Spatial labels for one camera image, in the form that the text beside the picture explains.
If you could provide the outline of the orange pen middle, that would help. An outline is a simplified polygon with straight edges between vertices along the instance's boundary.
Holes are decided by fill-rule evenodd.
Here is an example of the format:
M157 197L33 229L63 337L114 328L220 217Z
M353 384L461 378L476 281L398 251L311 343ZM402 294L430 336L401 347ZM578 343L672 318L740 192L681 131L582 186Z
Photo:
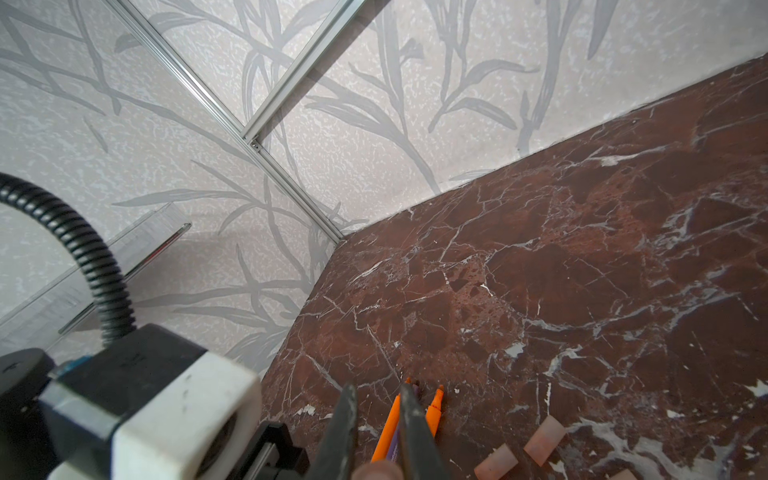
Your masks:
M442 402L445 395L445 387L439 385L435 391L434 397L426 410L426 422L432 437L436 436L440 420L442 417Z

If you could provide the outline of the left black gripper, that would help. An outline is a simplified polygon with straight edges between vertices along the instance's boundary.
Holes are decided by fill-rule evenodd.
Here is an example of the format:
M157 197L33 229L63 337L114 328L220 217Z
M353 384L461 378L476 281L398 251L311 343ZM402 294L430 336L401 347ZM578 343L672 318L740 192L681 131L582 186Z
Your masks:
M285 423L264 421L227 479L302 479L309 467L306 450L294 444L288 426Z

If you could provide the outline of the clear plastic wall tray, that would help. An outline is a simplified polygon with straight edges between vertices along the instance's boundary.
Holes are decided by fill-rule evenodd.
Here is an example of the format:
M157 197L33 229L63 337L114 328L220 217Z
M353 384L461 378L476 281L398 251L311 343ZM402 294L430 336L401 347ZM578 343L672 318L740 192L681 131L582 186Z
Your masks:
M124 278L130 280L192 227L175 204L151 211L109 240ZM1 353L48 349L79 324L96 318L87 282L74 266L1 319Z

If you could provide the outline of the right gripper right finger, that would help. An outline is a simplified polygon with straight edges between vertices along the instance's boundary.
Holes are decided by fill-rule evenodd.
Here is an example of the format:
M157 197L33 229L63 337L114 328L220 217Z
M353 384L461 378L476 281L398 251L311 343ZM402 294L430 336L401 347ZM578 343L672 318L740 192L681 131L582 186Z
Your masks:
M426 421L426 412L410 384L400 387L400 454L405 479L448 479L445 466Z

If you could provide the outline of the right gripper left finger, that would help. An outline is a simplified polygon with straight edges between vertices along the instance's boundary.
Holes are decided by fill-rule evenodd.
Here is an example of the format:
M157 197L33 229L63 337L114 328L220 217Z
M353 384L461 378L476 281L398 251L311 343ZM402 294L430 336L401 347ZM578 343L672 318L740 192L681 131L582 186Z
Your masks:
M318 447L306 479L350 479L357 442L357 388L349 383L341 390L330 423Z

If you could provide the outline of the translucent pink pen cap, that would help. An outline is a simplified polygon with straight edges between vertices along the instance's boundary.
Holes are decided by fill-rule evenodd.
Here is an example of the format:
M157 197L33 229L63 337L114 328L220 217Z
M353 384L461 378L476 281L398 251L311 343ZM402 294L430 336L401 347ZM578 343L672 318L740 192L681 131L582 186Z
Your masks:
M354 470L351 480L403 480L402 469L388 460L366 463Z

